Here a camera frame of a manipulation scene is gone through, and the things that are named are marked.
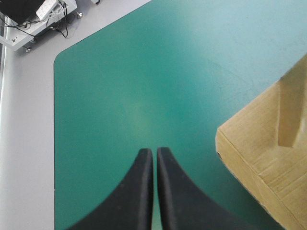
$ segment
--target black device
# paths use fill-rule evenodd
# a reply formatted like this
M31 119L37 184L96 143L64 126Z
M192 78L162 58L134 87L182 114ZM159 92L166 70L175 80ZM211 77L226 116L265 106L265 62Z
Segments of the black device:
M18 24L34 15L45 0L0 0L0 12Z

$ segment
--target black tool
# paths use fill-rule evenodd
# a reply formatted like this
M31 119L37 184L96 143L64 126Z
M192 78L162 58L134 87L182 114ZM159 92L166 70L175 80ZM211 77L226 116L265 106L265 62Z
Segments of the black tool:
M169 148L158 149L158 192L163 230L256 230L205 195Z
M153 185L152 152L141 149L109 197L69 230L150 230Z

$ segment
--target black cable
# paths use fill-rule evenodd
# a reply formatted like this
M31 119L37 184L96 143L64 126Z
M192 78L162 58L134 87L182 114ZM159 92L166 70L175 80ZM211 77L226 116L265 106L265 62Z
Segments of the black cable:
M23 23L23 24L10 25L10 24L8 24L2 17L0 17L0 20L2 20L2 21L6 24L5 27L15 28L15 29L17 29L17 30L19 30L19 31L21 31L21 32L24 32L24 33L27 34L27 35L32 36L32 37L40 37L40 36L45 35L45 34L46 34L47 32L49 32L50 30L54 30L54 31L57 31L58 33L62 34L63 37L67 38L67 37L68 37L68 28L67 28L67 24L68 24L68 19L67 19L67 15L68 15L68 14L67 14L67 13L68 13L68 11L67 11L67 4L66 4L65 2L62 4L60 1L59 1L59 3L61 4L61 6L62 6L63 9L64 9L64 12L63 12L63 13L64 13L64 18L65 18L65 29L66 29L66 34L64 34L64 33L59 29L60 21L58 22L58 25L57 25L55 28L52 28L51 26L48 26L48 22L49 22L49 19L48 19L48 21L47 21L47 23L46 23L46 28L47 28L47 30L46 30L44 33L40 34L40 35L32 35L32 34L26 32L26 31L24 31L24 30L22 30L22 29L20 29L20 28L21 28L21 27L24 27L24 26L26 26L26 25L29 25L29 24L39 23L39 22L41 22L41 21L33 21L33 22L28 21L27 23Z

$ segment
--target cardboard flap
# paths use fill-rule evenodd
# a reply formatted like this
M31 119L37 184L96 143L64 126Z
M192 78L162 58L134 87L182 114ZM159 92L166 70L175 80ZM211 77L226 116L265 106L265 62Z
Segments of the cardboard flap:
M278 144L293 147L300 131L305 131L303 113L306 107L307 57L301 59L280 79Z

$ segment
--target caster wheel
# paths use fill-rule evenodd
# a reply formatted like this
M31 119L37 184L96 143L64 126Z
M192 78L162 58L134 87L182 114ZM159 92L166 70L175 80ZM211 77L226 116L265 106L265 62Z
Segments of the caster wheel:
M24 51L25 53L30 53L32 51L32 48L31 47L24 47Z

